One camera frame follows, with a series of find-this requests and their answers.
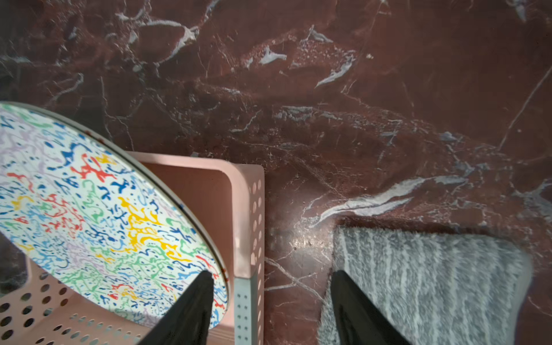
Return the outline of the grey striped microfibre cloth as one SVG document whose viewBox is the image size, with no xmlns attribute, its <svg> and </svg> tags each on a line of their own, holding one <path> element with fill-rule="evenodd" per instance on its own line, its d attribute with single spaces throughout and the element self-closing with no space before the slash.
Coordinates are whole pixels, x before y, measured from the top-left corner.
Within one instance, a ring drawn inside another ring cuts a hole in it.
<svg viewBox="0 0 552 345">
<path fill-rule="evenodd" d="M 533 274 L 515 244 L 477 234 L 340 227 L 344 271 L 411 344 L 513 344 Z"/>
</svg>

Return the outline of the colourful squiggle pattern plate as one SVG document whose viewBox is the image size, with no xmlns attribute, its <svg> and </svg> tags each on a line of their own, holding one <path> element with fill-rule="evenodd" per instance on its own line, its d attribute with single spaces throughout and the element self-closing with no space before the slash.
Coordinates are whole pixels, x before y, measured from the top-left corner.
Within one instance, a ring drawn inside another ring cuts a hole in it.
<svg viewBox="0 0 552 345">
<path fill-rule="evenodd" d="M 229 307 L 226 268 L 203 225 L 143 165 L 85 129 L 1 105 L 1 232 L 102 308 L 154 326 L 200 273 L 210 325 Z"/>
</svg>

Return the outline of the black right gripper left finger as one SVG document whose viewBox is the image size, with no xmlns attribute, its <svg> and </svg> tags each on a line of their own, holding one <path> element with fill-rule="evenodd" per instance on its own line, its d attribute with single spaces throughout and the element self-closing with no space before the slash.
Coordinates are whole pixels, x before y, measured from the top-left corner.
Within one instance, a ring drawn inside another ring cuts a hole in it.
<svg viewBox="0 0 552 345">
<path fill-rule="evenodd" d="M 214 280 L 212 274 L 204 270 L 139 343 L 205 345 L 213 301 Z"/>
</svg>

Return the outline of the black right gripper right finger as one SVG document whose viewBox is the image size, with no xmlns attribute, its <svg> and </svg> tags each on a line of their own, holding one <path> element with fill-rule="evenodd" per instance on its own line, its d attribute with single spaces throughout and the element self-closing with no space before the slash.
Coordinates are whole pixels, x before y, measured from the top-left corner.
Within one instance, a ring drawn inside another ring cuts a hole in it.
<svg viewBox="0 0 552 345">
<path fill-rule="evenodd" d="M 331 278 L 331 301 L 341 344 L 408 344 L 349 275 Z"/>
</svg>

